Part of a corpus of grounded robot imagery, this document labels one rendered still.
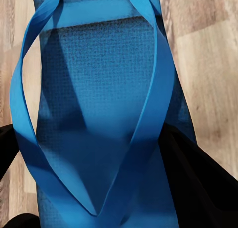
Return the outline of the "sandal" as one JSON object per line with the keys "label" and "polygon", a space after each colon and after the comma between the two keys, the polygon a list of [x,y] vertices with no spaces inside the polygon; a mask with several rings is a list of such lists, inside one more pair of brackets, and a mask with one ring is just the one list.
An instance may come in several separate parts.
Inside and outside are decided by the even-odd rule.
{"label": "sandal", "polygon": [[[41,228],[180,228],[158,138],[197,145],[160,0],[33,0],[10,84],[18,146]],[[22,83],[39,35],[36,134]]]}

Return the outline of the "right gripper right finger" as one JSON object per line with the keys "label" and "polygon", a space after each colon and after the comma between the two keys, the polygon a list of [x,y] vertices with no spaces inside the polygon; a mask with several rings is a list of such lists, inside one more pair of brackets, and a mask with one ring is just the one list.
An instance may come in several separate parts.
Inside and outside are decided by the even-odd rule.
{"label": "right gripper right finger", "polygon": [[180,228],[238,228],[238,181],[179,128],[158,145]]}

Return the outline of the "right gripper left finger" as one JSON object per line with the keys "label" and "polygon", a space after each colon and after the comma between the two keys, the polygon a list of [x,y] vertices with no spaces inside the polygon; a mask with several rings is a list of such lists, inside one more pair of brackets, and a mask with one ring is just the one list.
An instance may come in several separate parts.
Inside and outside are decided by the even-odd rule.
{"label": "right gripper left finger", "polygon": [[13,123],[0,127],[0,181],[19,151]]}

